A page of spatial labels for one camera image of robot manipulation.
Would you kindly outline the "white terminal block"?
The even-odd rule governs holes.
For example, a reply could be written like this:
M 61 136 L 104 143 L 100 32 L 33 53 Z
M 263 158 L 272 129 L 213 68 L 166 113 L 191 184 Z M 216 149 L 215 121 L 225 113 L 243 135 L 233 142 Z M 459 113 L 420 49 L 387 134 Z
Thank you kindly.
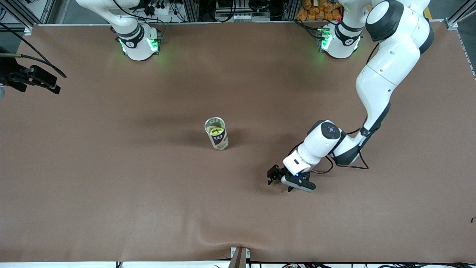
M 233 22 L 269 22 L 270 19 L 263 13 L 237 13 L 231 20 Z

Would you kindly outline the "brown table mat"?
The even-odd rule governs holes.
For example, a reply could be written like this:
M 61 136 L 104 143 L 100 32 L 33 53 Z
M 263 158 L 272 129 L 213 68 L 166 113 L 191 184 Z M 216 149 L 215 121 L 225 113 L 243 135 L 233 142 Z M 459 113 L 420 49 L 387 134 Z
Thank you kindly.
M 124 56 L 108 26 L 26 39 L 61 93 L 0 100 L 0 262 L 197 261 L 243 246 L 269 262 L 476 262 L 476 80 L 456 32 L 396 88 L 363 148 L 368 170 L 267 185 L 318 120 L 364 121 L 355 80 L 374 43 L 319 53 L 292 23 L 171 25 L 160 54 Z M 207 119 L 224 120 L 217 150 Z

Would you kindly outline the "aluminium frame profile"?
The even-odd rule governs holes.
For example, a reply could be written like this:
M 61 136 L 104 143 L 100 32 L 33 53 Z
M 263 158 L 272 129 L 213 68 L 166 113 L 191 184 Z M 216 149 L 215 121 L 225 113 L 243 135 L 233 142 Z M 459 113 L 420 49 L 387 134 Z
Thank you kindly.
M 472 75 L 476 80 L 476 71 L 474 69 L 473 64 L 471 63 L 471 59 L 467 53 L 466 46 L 463 43 L 462 37 L 459 34 L 459 25 L 458 22 L 463 21 L 464 19 L 470 17 L 471 15 L 476 13 L 476 0 L 465 0 L 464 3 L 450 16 L 446 17 L 444 22 L 448 31 L 456 31 L 459 37 L 459 41 L 462 45 L 463 52 L 466 56 L 467 62 L 469 63 Z
M 182 0 L 186 13 L 186 21 L 189 23 L 198 22 L 200 0 Z
M 297 13 L 301 9 L 301 0 L 283 0 L 283 20 L 295 20 Z
M 0 0 L 0 23 L 16 32 L 30 33 L 48 24 L 60 0 Z

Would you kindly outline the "pile of orange round items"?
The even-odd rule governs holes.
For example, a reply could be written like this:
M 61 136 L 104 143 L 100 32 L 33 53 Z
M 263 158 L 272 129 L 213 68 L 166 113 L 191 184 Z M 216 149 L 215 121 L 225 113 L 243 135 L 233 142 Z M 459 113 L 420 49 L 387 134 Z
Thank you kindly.
M 300 0 L 296 14 L 298 21 L 339 21 L 343 6 L 338 0 Z

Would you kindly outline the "white and blue ball can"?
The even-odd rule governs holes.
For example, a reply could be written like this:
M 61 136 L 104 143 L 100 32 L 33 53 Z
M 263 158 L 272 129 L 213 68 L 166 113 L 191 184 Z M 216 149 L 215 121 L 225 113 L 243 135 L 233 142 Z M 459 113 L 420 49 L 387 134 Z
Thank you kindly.
M 216 127 L 222 127 L 224 128 L 223 133 L 221 133 L 220 136 L 210 136 L 207 132 L 207 128 L 209 126 L 216 126 Z M 207 132 L 207 135 L 211 141 L 211 144 L 213 147 L 217 150 L 224 150 L 228 146 L 228 135 L 227 135 L 227 130 L 226 130 L 226 125 L 223 119 L 220 117 L 211 117 L 207 119 L 204 125 L 205 131 Z

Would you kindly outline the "white power strip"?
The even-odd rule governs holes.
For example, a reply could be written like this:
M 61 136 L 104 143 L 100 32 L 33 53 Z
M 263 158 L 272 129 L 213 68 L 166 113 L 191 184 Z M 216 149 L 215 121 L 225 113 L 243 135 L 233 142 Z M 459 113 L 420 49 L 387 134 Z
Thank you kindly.
M 148 17 L 151 16 L 171 16 L 174 14 L 169 1 L 154 0 L 152 2 L 140 2 L 137 7 L 131 8 L 133 12 L 143 12 Z

